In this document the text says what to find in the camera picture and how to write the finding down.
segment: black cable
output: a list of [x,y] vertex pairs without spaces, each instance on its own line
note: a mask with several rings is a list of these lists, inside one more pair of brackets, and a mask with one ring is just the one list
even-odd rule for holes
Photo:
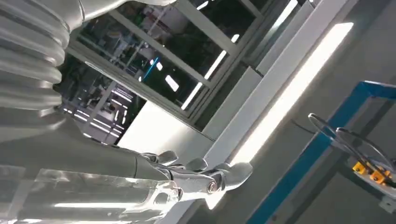
[[310,133],[310,134],[315,134],[315,132],[309,130],[308,128],[305,128],[305,127],[299,125],[295,120],[292,119],[291,122],[292,122],[295,126],[301,128],[301,129],[303,129],[304,131],[306,131],[306,132],[308,132],[308,133]]

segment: yellow connector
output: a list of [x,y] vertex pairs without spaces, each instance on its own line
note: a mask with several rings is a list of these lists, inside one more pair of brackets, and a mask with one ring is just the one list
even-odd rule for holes
[[353,170],[358,172],[359,174],[364,174],[366,172],[366,168],[360,162],[357,162],[353,167]]
[[[389,176],[390,172],[389,171],[384,171],[383,172],[386,176]],[[377,170],[374,171],[374,173],[370,176],[370,179],[375,181],[378,184],[382,184],[385,180],[385,177],[378,172]]]

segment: metal bracket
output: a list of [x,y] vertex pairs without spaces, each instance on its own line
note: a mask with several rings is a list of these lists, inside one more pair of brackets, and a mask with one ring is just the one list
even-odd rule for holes
[[392,198],[388,196],[384,196],[382,198],[382,201],[380,202],[379,206],[383,208],[385,211],[388,213],[392,214],[396,210],[396,200],[393,200]]

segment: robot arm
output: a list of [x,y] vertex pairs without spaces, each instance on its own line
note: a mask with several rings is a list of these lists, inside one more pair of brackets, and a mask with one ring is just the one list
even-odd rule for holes
[[[174,0],[143,0],[167,5]],[[234,189],[248,163],[139,154],[85,138],[53,108],[70,32],[126,0],[0,0],[0,220],[138,222],[179,201]]]

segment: screw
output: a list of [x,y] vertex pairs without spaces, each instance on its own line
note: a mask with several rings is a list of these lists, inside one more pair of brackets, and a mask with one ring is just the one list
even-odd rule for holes
[[208,185],[208,193],[212,194],[217,191],[217,184],[216,182],[210,182]]

